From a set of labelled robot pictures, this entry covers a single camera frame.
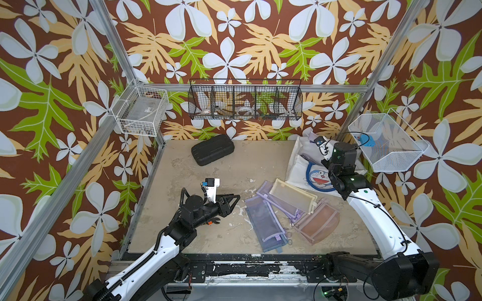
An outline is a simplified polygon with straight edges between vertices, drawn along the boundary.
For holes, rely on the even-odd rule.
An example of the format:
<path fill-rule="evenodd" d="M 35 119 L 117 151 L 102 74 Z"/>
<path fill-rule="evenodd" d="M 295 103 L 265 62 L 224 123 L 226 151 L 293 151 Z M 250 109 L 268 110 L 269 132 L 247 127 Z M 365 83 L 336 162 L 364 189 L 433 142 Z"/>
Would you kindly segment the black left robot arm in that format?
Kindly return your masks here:
<path fill-rule="evenodd" d="M 189 195 L 182 189 L 179 207 L 155 244 L 134 263 L 102 282 L 93 281 L 84 289 L 82 300 L 136 300 L 154 282 L 165 265 L 183 270 L 189 260 L 181 252 L 197 237 L 197 228 L 217 217 L 230 215 L 240 201 L 238 194 L 221 194 L 212 203 L 205 197 Z"/>

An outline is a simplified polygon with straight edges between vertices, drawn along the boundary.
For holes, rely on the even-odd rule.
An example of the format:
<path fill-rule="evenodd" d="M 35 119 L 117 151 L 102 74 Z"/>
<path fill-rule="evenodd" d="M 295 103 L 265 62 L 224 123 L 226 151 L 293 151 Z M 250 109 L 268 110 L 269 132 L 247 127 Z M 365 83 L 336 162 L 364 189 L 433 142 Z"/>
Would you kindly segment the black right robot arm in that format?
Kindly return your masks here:
<path fill-rule="evenodd" d="M 359 215 L 375 240 L 382 260 L 368 260 L 348 252 L 326 255 L 325 275 L 370 284 L 378 297 L 397 300 L 429 293 L 439 261 L 423 252 L 391 217 L 371 183 L 355 170 L 357 146 L 321 138 L 317 146 L 335 191 Z"/>

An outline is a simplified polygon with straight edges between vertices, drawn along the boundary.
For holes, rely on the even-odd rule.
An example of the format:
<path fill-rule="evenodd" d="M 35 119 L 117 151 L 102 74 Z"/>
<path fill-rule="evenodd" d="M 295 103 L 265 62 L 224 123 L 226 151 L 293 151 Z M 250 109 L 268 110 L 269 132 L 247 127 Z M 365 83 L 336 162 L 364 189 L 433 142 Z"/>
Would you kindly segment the purple mesh pouch bottom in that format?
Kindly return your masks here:
<path fill-rule="evenodd" d="M 246 212 L 264 253 L 275 250 L 282 253 L 288 244 L 286 231 L 281 226 L 271 205 L 264 198 L 255 196 L 247 199 Z"/>

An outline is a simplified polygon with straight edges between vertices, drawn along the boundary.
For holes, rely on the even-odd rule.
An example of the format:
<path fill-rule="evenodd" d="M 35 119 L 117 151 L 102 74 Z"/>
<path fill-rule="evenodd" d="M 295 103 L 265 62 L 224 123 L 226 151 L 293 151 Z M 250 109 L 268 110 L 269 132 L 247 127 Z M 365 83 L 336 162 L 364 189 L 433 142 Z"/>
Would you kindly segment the cream mesh pouch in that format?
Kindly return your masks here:
<path fill-rule="evenodd" d="M 314 212 L 318 205 L 318 197 L 315 194 L 306 192 L 280 179 L 276 179 L 270 192 L 273 197 L 278 198 L 287 204 L 307 213 Z"/>

